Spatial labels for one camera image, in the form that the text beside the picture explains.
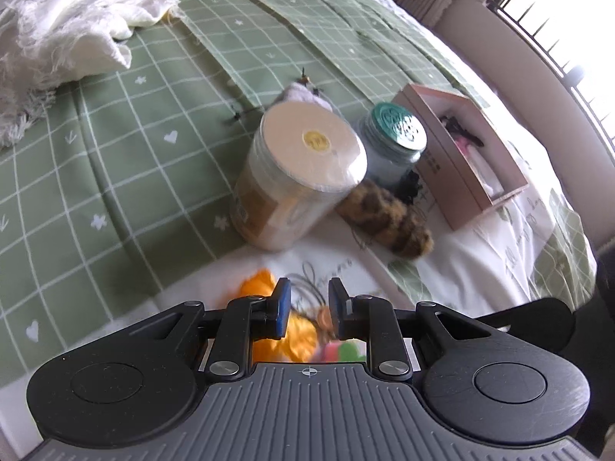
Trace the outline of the green grid blanket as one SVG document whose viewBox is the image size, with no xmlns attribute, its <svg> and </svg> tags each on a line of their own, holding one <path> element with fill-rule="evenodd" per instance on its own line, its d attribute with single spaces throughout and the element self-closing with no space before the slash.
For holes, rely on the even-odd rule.
<svg viewBox="0 0 615 461">
<path fill-rule="evenodd" d="M 239 248 L 227 204 L 259 111 L 301 74 L 349 121 L 408 83 L 485 86 L 372 0 L 181 0 L 124 72 L 63 86 L 1 154 L 1 381 Z"/>
</svg>

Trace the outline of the white fringed cloth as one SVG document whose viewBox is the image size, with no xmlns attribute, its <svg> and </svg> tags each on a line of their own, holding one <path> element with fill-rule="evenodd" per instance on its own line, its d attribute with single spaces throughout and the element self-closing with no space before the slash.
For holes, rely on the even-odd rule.
<svg viewBox="0 0 615 461">
<path fill-rule="evenodd" d="M 179 0 L 13 0 L 1 13 L 1 145 L 11 147 L 65 83 L 127 70 L 126 40 Z"/>
</svg>

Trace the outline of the purple fluffy scrunchie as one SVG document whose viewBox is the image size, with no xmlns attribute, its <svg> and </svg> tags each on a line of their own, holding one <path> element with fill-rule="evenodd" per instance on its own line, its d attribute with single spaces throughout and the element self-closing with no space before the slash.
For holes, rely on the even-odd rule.
<svg viewBox="0 0 615 461">
<path fill-rule="evenodd" d="M 302 102 L 318 105 L 328 111 L 332 111 L 331 104 L 323 100 L 315 90 L 310 90 L 299 82 L 292 82 L 272 101 L 271 105 L 284 102 Z"/>
</svg>

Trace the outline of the purple eggplant sponge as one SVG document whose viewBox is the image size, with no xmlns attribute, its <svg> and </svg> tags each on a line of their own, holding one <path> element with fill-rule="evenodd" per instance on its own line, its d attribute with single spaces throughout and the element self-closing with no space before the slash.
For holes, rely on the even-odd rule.
<svg viewBox="0 0 615 461">
<path fill-rule="evenodd" d="M 332 340 L 320 351 L 320 362 L 365 362 L 367 347 L 358 339 Z"/>
</svg>

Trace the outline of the black scrunchie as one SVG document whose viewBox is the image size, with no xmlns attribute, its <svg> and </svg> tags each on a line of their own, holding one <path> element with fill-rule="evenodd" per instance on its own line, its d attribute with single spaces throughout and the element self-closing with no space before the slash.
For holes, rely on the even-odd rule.
<svg viewBox="0 0 615 461">
<path fill-rule="evenodd" d="M 413 205 L 421 190 L 420 176 L 416 172 L 409 170 L 399 180 L 394 196 L 404 204 Z"/>
</svg>

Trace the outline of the leopard fur scrunchie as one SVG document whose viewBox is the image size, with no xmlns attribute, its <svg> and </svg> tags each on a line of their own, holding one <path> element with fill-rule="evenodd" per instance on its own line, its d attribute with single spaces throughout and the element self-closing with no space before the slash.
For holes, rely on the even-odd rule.
<svg viewBox="0 0 615 461">
<path fill-rule="evenodd" d="M 434 239 L 419 210 L 364 179 L 336 206 L 340 217 L 393 254 L 417 259 L 432 252 Z"/>
</svg>

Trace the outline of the clear jar beige lid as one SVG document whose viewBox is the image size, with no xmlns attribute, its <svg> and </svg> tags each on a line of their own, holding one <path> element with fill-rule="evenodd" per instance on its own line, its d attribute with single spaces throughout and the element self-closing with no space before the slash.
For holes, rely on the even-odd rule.
<svg viewBox="0 0 615 461">
<path fill-rule="evenodd" d="M 233 226 L 258 248 L 282 251 L 365 178 L 365 147 L 342 118 L 287 101 L 263 114 L 233 190 Z"/>
</svg>

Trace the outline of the jar with green lid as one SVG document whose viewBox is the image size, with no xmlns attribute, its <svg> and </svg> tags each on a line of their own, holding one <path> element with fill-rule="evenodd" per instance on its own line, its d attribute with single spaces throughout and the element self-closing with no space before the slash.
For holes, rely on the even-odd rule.
<svg viewBox="0 0 615 461">
<path fill-rule="evenodd" d="M 421 121 L 410 110 L 391 102 L 375 104 L 353 127 L 366 150 L 367 176 L 388 189 L 397 188 L 427 145 Z"/>
</svg>

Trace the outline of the pink cardboard box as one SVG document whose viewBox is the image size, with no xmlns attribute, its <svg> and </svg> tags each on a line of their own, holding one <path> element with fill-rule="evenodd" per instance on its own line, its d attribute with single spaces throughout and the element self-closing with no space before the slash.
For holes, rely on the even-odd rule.
<svg viewBox="0 0 615 461">
<path fill-rule="evenodd" d="M 415 171 L 451 229 L 504 205 L 529 183 L 511 152 L 469 98 L 406 85 L 394 103 L 424 127 L 426 147 Z"/>
</svg>

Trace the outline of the orange fabric flower stick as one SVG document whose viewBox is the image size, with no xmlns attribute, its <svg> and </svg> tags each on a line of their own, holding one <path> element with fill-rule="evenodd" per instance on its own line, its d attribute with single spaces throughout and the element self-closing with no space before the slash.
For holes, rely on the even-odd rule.
<svg viewBox="0 0 615 461">
<path fill-rule="evenodd" d="M 277 279 L 269 270 L 258 270 L 242 282 L 237 298 L 251 295 L 269 297 L 273 294 L 276 283 Z M 252 361 L 307 363 L 315 357 L 318 343 L 318 333 L 314 324 L 306 317 L 292 311 L 283 338 L 261 339 L 252 344 Z"/>
</svg>

